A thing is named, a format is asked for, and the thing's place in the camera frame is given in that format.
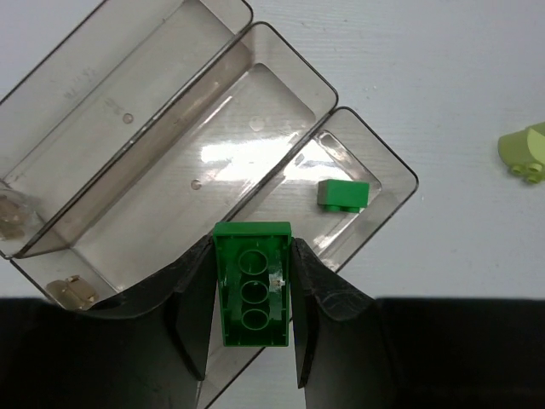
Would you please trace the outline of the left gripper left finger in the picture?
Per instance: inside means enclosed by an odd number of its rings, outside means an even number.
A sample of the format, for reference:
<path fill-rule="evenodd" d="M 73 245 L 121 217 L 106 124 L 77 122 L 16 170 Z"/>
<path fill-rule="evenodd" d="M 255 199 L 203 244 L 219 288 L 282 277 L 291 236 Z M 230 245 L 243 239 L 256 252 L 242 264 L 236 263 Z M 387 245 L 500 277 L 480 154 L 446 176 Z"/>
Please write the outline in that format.
<path fill-rule="evenodd" d="M 86 311 L 1 301 L 4 408 L 194 408 L 213 310 L 213 243 Z"/>

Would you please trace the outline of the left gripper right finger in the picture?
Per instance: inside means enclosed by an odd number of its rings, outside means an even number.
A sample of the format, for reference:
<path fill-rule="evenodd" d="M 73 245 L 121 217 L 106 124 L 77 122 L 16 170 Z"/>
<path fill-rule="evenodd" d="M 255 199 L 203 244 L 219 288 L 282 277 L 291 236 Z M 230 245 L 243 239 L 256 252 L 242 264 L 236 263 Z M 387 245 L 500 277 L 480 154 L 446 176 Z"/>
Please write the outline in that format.
<path fill-rule="evenodd" d="M 309 408 L 541 408 L 544 303 L 375 299 L 291 244 L 297 382 Z"/>

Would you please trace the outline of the upturned green 2x4 lego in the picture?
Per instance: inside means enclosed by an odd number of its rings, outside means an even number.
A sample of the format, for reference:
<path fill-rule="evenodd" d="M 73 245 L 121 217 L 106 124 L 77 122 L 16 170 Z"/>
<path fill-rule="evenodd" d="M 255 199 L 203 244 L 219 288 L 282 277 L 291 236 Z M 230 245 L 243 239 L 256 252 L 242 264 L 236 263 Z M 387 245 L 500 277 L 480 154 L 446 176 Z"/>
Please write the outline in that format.
<path fill-rule="evenodd" d="M 224 345 L 288 346 L 290 223 L 218 222 L 212 239 Z"/>

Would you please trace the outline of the small green lego brick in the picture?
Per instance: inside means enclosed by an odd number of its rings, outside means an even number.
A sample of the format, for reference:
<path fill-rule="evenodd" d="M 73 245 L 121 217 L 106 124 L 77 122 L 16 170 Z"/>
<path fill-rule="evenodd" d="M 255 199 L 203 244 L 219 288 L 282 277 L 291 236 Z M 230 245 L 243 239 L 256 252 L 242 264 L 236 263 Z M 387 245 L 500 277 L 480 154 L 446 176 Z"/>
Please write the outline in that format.
<path fill-rule="evenodd" d="M 359 213 L 369 203 L 370 184 L 327 179 L 318 183 L 317 204 L 331 212 Z"/>

